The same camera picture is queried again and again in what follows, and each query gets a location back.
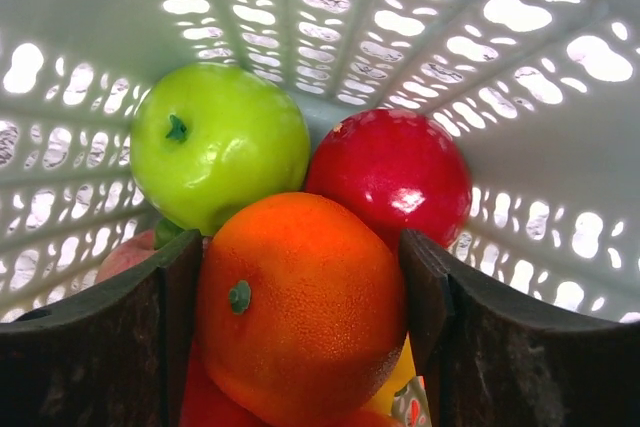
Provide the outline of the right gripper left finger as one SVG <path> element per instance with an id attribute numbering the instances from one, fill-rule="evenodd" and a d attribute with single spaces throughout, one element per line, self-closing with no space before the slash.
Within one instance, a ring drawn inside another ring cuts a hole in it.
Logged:
<path id="1" fill-rule="evenodd" d="M 202 238 L 1 326 L 4 426 L 176 426 Z"/>

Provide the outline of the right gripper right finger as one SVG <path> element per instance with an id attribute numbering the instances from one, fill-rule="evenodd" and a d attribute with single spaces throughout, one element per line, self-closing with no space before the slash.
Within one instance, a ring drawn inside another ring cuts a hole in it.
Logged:
<path id="1" fill-rule="evenodd" d="M 416 371 L 435 426 L 635 426 L 639 327 L 577 314 L 401 234 Z"/>

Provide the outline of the yellow orange fruit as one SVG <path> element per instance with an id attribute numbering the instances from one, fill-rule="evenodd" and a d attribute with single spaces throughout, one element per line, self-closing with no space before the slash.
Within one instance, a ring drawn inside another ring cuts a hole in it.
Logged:
<path id="1" fill-rule="evenodd" d="M 376 394 L 365 404 L 364 408 L 379 414 L 390 415 L 394 399 L 416 376 L 414 360 L 409 337 L 405 342 L 396 365 L 389 378 Z"/>

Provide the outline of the orange tangerine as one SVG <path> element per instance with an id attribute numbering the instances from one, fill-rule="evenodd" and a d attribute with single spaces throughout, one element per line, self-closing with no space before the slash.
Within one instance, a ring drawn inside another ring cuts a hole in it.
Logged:
<path id="1" fill-rule="evenodd" d="M 211 240 L 195 338 L 207 374 L 272 426 L 325 426 L 391 375 L 407 333 L 404 277 L 387 245 L 324 197 L 282 193 Z"/>

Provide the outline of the teal white plastic basket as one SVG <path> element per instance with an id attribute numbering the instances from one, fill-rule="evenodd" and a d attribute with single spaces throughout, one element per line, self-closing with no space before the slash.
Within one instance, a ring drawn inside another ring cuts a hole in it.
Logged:
<path id="1" fill-rule="evenodd" d="M 314 140 L 372 107 L 432 118 L 473 176 L 460 260 L 638 319 L 639 0 L 1 0 L 3 321 L 154 223 L 128 127 L 199 59 L 287 89 Z"/>

